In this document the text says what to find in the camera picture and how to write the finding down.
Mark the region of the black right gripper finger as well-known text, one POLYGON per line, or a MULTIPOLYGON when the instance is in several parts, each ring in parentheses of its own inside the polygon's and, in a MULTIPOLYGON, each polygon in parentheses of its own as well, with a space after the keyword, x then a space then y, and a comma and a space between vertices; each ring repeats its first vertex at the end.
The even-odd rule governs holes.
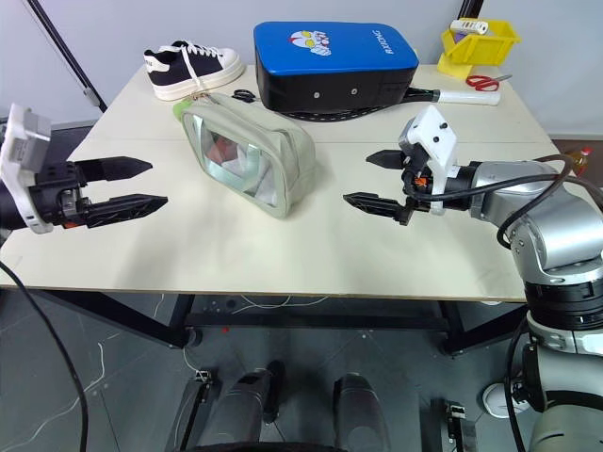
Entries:
POLYGON ((407 155, 403 151, 381 150, 366 158, 368 163, 389 170, 402 170, 407 155))
POLYGON ((396 222, 400 222, 401 205, 395 200, 367 192, 345 194, 343 200, 366 214, 392 218, 396 222))

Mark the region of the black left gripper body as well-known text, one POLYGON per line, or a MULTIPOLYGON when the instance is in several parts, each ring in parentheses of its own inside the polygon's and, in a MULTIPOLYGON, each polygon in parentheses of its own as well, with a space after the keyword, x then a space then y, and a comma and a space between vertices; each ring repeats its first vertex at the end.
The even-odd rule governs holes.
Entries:
POLYGON ((43 221, 64 229, 87 224, 90 201, 82 196, 86 168, 83 161, 64 161, 45 165, 36 174, 29 193, 43 221))

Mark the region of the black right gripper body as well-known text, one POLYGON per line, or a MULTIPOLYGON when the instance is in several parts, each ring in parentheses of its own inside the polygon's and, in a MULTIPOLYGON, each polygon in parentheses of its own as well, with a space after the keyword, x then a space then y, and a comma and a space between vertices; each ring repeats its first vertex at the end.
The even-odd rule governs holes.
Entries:
POLYGON ((400 225, 408 225, 415 211, 430 211, 431 204, 423 198, 431 193, 432 171, 427 166, 430 157, 420 144, 402 141, 399 147, 402 192, 406 198, 405 204, 400 208, 398 222, 400 225))

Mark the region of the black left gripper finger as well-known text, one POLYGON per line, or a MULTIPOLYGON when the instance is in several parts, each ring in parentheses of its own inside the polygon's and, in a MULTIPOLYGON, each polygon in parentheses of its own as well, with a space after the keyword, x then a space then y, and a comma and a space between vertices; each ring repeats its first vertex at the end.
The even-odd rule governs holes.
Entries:
POLYGON ((153 167, 149 162, 127 156, 80 160, 74 164, 87 183, 130 179, 153 167))
POLYGON ((167 197, 133 194, 93 203, 87 208, 87 227, 91 229, 145 218, 164 206, 168 200, 167 197))

